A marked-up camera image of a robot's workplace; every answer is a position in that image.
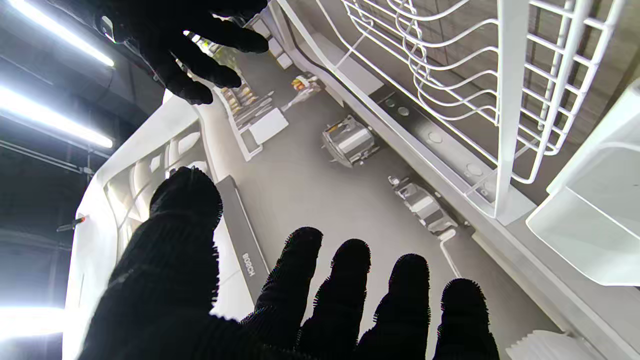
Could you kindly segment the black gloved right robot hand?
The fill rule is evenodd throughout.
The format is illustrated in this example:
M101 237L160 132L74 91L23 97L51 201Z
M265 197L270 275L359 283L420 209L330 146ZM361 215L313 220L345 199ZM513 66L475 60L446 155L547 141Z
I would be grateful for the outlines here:
M250 19L267 6L265 0L100 0L98 16L108 18L114 36L153 70L165 89L192 105L213 102L212 91L182 70L220 88L238 88L240 76L202 52L184 32L244 53L265 53L267 39L231 18Z

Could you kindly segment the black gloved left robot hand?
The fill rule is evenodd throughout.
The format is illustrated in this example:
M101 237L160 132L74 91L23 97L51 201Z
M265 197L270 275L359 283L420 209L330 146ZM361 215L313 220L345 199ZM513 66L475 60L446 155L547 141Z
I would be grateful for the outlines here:
M290 234L242 321L211 314L218 296L214 182L180 167L156 189L87 328L80 360L423 360L430 327L426 259L398 258L374 326L360 333L371 252L349 239L304 319L323 233Z

